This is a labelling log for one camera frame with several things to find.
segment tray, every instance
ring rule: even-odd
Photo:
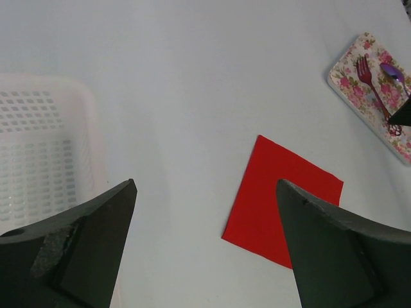
[[[404,164],[411,165],[411,128],[402,126],[403,133],[397,137],[388,132],[387,123],[371,88],[357,77],[355,65],[361,56],[367,57],[372,83],[385,107],[391,114],[397,111],[407,100],[407,95],[399,83],[382,71],[380,63],[390,63],[400,69],[405,75],[408,89],[411,75],[398,65],[370,33],[360,35],[333,66],[328,74],[328,84]]]

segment red paper square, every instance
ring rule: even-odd
[[[283,178],[339,206],[341,180],[258,136],[222,238],[292,268],[275,195]]]

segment floral tray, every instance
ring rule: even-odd
[[[400,136],[388,132],[387,122],[371,88],[362,83],[357,76],[356,61],[366,56],[372,73],[372,83],[384,102],[387,110],[393,114],[407,100],[401,84],[387,76],[380,64],[390,63],[405,75],[409,89],[411,75],[391,57],[389,52],[370,33],[360,35],[344,56],[334,65],[328,75],[329,86],[353,109],[368,127],[407,165],[411,164],[411,127],[402,126]]]

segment white tabletop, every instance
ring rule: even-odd
[[[342,179],[343,208],[411,230],[411,169],[325,81],[364,31],[411,70],[400,0],[7,2],[0,71],[90,86],[110,183],[136,181],[124,308],[301,306],[291,270],[220,239],[258,134]]]

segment purple spoon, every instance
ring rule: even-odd
[[[403,84],[403,88],[405,91],[405,94],[407,97],[410,96],[410,94],[407,91],[407,87],[405,86],[405,77],[404,74],[395,66],[392,66],[388,63],[381,63],[380,67],[385,71],[392,79],[401,82]]]

